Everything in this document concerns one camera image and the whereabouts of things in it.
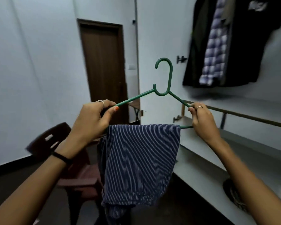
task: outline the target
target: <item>ring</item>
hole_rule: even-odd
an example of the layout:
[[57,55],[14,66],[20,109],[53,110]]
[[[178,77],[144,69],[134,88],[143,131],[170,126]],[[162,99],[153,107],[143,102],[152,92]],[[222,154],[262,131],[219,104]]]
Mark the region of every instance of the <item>ring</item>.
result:
[[105,107],[105,104],[104,104],[104,102],[102,100],[98,100],[98,102],[102,102],[103,103],[103,107]]

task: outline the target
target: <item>bracelet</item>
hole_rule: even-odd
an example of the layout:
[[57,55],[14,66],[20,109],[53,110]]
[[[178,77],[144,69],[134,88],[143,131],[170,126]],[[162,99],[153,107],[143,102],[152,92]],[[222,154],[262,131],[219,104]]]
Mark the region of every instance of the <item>bracelet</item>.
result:
[[66,164],[68,164],[68,165],[71,165],[71,164],[73,163],[73,160],[68,159],[67,157],[64,157],[64,156],[61,155],[61,154],[58,154],[58,153],[55,152],[55,151],[51,152],[51,155],[53,155],[53,156],[55,156],[55,157],[61,159],[62,161],[64,161],[64,162],[65,162]]

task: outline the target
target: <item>chair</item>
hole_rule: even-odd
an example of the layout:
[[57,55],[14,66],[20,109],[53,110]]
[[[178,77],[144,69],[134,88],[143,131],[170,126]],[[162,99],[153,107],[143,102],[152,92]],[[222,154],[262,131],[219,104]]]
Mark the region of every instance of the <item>chair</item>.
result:
[[[67,123],[58,124],[38,136],[26,149],[36,159],[44,160],[69,135],[70,131],[71,128]],[[90,143],[92,147],[95,147],[96,144],[96,141]],[[76,225],[82,204],[89,200],[94,200],[99,210],[99,217],[95,224],[107,224],[105,211],[101,206],[102,183],[98,165],[90,165],[85,148],[61,175],[57,186],[64,188],[67,192],[71,225]]]

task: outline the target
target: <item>floor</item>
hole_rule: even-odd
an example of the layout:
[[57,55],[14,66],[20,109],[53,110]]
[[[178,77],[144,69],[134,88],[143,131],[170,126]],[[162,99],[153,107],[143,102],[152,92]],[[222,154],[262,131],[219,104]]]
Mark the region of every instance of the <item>floor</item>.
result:
[[[90,160],[96,161],[93,148],[89,148]],[[0,204],[31,174],[39,164],[0,176]],[[93,202],[83,204],[77,225],[93,224],[98,212]],[[55,188],[38,216],[38,225],[69,225],[67,195]],[[173,174],[167,192],[158,204],[152,207],[139,206],[132,210],[132,224],[154,225],[204,225],[232,223],[193,189]]]

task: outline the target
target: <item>door frame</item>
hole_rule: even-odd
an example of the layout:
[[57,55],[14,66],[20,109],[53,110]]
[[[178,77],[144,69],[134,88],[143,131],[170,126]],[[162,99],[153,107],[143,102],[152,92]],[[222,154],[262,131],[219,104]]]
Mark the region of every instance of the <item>door frame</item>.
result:
[[83,19],[77,19],[77,23],[79,26],[79,36],[81,41],[81,47],[83,50],[82,45],[82,38],[81,38],[81,26],[92,26],[92,27],[98,27],[98,28],[113,28],[116,29],[118,32],[118,46],[119,46],[119,58],[120,58],[120,72],[121,75],[124,77],[124,79],[121,79],[125,83],[125,89],[127,92],[126,99],[128,99],[128,90],[127,90],[127,83],[126,83],[126,75],[125,75],[125,54],[124,54],[124,36],[123,36],[123,25],[120,24],[113,24],[113,23],[106,23],[106,22],[99,22],[99,21],[92,21],[92,20],[83,20]]

